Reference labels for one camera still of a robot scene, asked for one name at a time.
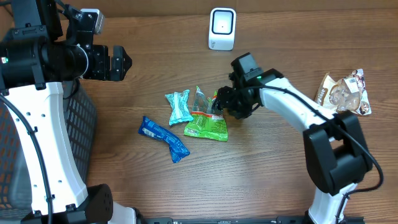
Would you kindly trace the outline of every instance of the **wood grain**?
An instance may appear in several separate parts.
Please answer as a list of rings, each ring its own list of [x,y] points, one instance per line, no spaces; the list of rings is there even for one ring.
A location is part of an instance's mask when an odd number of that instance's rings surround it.
[[[215,7],[238,13],[397,8],[397,0],[64,0],[78,9],[98,8],[107,17],[208,15]]]
[[[280,116],[257,110],[226,116],[228,142],[183,136],[168,126],[164,95],[206,95],[230,85],[230,62],[251,52],[313,98],[326,72],[335,79],[363,68],[373,114],[360,117],[367,144],[386,176],[381,190],[352,196],[346,209],[367,223],[398,222],[398,9],[238,14],[231,52],[208,50],[208,16],[109,19],[96,44],[122,45],[133,60],[123,82],[84,80],[98,109],[88,185],[107,183],[114,199],[147,217],[261,218],[301,215],[314,185],[303,142]],[[148,116],[180,137],[191,155],[178,164],[168,145],[141,136]],[[360,187],[377,182],[374,170]]]
[[[12,17],[5,10],[5,8],[0,7],[0,40],[6,35],[7,31],[10,29],[12,24]]]

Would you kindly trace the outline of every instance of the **plastic bag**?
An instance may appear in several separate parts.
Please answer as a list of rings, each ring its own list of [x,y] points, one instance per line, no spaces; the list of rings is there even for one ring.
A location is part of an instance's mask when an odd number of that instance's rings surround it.
[[[335,111],[350,110],[356,114],[371,114],[362,69],[355,70],[337,82],[327,73],[315,99],[319,105]]]
[[[170,154],[174,163],[179,162],[182,158],[190,154],[189,150],[184,146],[184,144],[182,144],[181,140],[176,135],[151,121],[146,116],[142,118],[142,124],[138,129],[138,133],[156,140],[167,142],[167,144],[169,144]]]
[[[186,125],[184,135],[219,141],[228,140],[223,112],[211,108],[216,97],[217,91],[215,91],[213,98],[206,98],[199,87],[197,87],[191,112],[193,121]]]
[[[185,121],[193,121],[193,117],[189,113],[187,105],[189,90],[185,90],[182,93],[174,92],[164,96],[169,101],[170,106],[173,109],[169,121],[170,126]]]

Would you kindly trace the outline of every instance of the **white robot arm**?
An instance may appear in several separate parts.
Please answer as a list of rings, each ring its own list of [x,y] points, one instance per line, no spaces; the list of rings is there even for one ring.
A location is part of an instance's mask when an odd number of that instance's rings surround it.
[[[296,90],[283,74],[271,69],[263,72],[250,53],[231,63],[233,87],[218,90],[213,107],[226,108],[237,119],[247,118],[260,105],[275,111],[297,131],[303,133],[307,170],[317,186],[315,198],[306,212],[305,223],[335,224],[344,219],[346,194],[354,190],[372,162],[358,145],[341,132],[354,136],[366,146],[357,117],[349,111],[337,114]],[[332,149],[330,142],[343,140]]]
[[[0,42],[0,99],[16,124],[32,184],[32,212],[21,223],[135,224],[135,210],[115,203],[106,184],[83,183],[62,103],[63,81],[122,81],[131,58],[121,46],[111,58],[107,46],[93,43],[105,19],[97,9],[78,10],[61,0],[14,0],[11,6],[15,28]],[[60,13],[69,20],[67,39],[55,42],[63,35]]]
[[[307,96],[294,88],[287,78],[276,78],[267,83],[267,86],[274,86],[283,88],[297,94],[301,99],[305,100],[308,104],[321,112],[328,119],[333,119],[335,112],[326,109]],[[292,125],[298,132],[303,132],[310,128],[313,124],[323,124],[325,120],[318,117],[309,108],[303,105],[292,95],[286,94],[278,90],[268,88],[260,89],[261,102],[265,108],[275,111],[281,115],[290,125]],[[342,188],[340,192],[334,196],[329,193],[324,193],[318,188],[315,191],[313,203],[308,210],[308,215],[314,224],[335,224],[336,214],[345,193],[354,190],[357,184],[349,184]],[[340,213],[340,220],[344,219],[343,212]]]

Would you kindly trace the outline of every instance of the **black cable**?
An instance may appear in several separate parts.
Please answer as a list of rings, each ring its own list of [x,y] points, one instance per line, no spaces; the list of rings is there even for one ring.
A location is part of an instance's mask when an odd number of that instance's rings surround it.
[[[24,124],[24,126],[26,127],[26,130],[27,130],[28,134],[30,135],[30,138],[32,139],[33,145],[36,150],[37,158],[39,160],[40,170],[42,171],[42,175],[43,175],[45,196],[47,198],[46,201],[49,206],[48,221],[49,221],[49,224],[51,224],[52,223],[52,215],[53,215],[52,214],[53,213],[53,211],[52,211],[52,199],[53,198],[52,198],[51,191],[50,191],[49,178],[47,177],[47,171],[45,169],[43,154],[40,149],[39,142],[37,141],[37,138],[35,135],[35,130],[32,129],[32,127],[30,126],[29,122],[26,120],[24,115],[22,115],[22,113],[10,101],[8,101],[2,94],[0,94],[0,101],[2,101],[6,106],[8,106],[8,108],[10,108],[10,110],[12,110],[12,112],[14,112],[17,115],[17,117],[20,119],[20,121],[22,121],[22,124]]]
[[[77,92],[79,92],[79,89],[80,89],[80,81],[79,81],[78,78],[76,78],[75,81],[76,81],[75,89],[73,90],[73,92],[72,92],[68,97],[64,98],[64,100],[69,100],[70,98],[72,98],[73,96],[75,96]]]
[[[11,4],[11,1],[2,1],[2,2],[0,2],[0,6],[7,6],[8,4]]]
[[[336,224],[338,224],[338,220],[340,217],[341,212],[343,211],[343,207],[344,204],[346,202],[346,200],[349,199],[349,196],[355,193],[360,193],[360,192],[370,192],[373,190],[377,190],[378,188],[380,188],[380,186],[383,184],[384,182],[384,174],[383,171],[381,169],[381,166],[379,165],[379,163],[377,162],[377,160],[372,156],[372,154],[366,150],[359,142],[357,142],[357,140],[355,140],[355,138],[353,138],[350,134],[348,134],[344,129],[342,129],[340,126],[338,126],[337,124],[335,124],[334,122],[332,122],[330,119],[328,119],[326,116],[324,116],[323,114],[321,114],[321,112],[319,112],[318,110],[316,110],[314,107],[312,107],[309,103],[307,103],[303,98],[301,98],[300,96],[298,96],[297,94],[291,92],[288,89],[284,89],[284,88],[279,88],[279,87],[274,87],[274,86],[267,86],[267,85],[262,85],[262,86],[253,86],[253,87],[247,87],[247,88],[243,88],[242,90],[239,91],[248,91],[248,90],[253,90],[253,89],[261,89],[261,88],[268,88],[271,90],[277,90],[277,91],[282,91],[284,93],[287,93],[291,96],[293,96],[294,98],[298,99],[301,103],[303,103],[308,109],[310,109],[314,114],[316,114],[317,116],[319,116],[320,118],[324,119],[327,123],[331,124],[334,128],[336,128],[344,137],[348,138],[350,141],[352,141],[353,143],[355,143],[355,145],[357,145],[364,153],[365,155],[367,155],[370,160],[372,160],[372,163],[374,164],[374,166],[377,169],[377,172],[379,173],[379,183],[377,183],[377,185],[373,186],[373,187],[369,187],[369,188],[365,188],[365,189],[356,189],[356,190],[352,190],[350,192],[347,192],[346,194],[344,194],[343,199],[341,200],[339,209],[337,211],[336,214]]]
[[[72,36],[66,40],[61,41],[65,45],[72,45],[76,42],[76,30],[75,30],[75,21],[73,21],[73,16],[69,11],[69,8],[61,1],[61,0],[54,0],[57,4],[59,4],[63,9],[63,15],[69,20],[70,30],[72,31]]]
[[[260,107],[260,104],[258,103],[257,106],[255,106],[249,114],[252,114],[253,112],[255,112],[258,108]]]

